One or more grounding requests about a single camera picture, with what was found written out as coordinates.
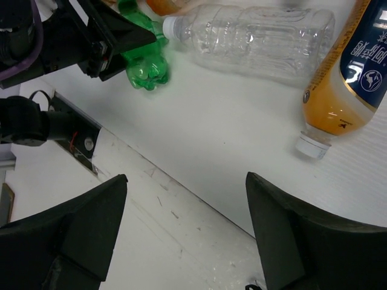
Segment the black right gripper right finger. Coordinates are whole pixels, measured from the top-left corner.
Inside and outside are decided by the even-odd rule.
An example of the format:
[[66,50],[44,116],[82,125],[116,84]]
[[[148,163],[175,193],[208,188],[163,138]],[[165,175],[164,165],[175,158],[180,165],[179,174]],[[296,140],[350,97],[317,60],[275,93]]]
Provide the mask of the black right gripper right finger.
[[246,176],[267,289],[386,289],[386,228],[332,214]]

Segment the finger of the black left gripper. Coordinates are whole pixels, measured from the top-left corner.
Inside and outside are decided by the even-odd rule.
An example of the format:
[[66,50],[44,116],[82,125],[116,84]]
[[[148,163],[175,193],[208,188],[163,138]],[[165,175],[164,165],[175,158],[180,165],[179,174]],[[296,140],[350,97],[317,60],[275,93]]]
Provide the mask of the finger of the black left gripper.
[[108,67],[105,70],[100,72],[99,79],[101,81],[107,81],[125,70],[126,70],[125,58],[123,56],[114,56],[110,61]]
[[115,56],[156,41],[155,35],[114,11],[102,1],[78,2],[88,16],[87,31],[95,42],[106,44],[106,52]]

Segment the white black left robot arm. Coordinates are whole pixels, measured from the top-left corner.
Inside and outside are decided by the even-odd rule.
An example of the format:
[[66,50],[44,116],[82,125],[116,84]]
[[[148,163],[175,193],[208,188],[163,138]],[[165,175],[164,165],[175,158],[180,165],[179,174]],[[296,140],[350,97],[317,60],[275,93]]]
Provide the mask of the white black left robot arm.
[[45,21],[36,1],[1,1],[2,89],[73,65],[106,81],[125,70],[123,53],[156,41],[153,33],[103,1],[78,3],[86,22],[70,1],[55,1]]

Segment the green Sprite plastic bottle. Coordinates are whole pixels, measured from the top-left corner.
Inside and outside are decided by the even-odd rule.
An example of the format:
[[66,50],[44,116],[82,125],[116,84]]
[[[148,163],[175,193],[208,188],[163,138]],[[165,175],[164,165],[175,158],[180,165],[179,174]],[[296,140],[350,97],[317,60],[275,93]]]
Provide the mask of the green Sprite plastic bottle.
[[132,23],[150,31],[156,41],[122,53],[126,62],[126,75],[135,89],[144,88],[154,90],[157,85],[164,85],[169,81],[169,65],[164,57],[164,48],[168,44],[162,32],[162,25],[151,20],[140,11],[135,1],[119,1],[120,14]]

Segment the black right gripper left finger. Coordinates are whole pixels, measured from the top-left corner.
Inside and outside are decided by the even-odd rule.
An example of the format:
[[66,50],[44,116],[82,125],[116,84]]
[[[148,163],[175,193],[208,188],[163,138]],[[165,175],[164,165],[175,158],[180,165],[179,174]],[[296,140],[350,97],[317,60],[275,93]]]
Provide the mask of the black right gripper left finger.
[[99,289],[125,208],[117,175],[48,210],[1,227],[1,289]]

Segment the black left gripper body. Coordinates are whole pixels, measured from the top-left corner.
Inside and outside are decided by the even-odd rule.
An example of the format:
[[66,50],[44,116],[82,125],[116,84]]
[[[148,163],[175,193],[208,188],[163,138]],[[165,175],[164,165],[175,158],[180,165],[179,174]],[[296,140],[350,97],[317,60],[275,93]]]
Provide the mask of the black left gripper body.
[[78,65],[99,78],[114,56],[95,42],[70,1],[55,1],[42,20],[36,1],[1,1],[1,88]]

